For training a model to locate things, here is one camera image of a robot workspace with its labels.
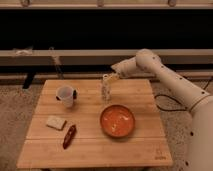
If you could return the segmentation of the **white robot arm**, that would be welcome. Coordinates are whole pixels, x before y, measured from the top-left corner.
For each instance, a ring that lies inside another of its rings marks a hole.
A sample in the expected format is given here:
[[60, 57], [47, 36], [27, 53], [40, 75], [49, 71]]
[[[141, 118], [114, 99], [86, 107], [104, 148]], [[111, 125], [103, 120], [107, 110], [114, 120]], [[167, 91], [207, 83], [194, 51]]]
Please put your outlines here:
[[149, 49], [111, 66], [114, 73], [103, 75], [102, 93], [109, 99], [109, 85], [139, 71], [154, 74], [192, 115], [185, 171], [213, 171], [213, 95], [166, 67]]

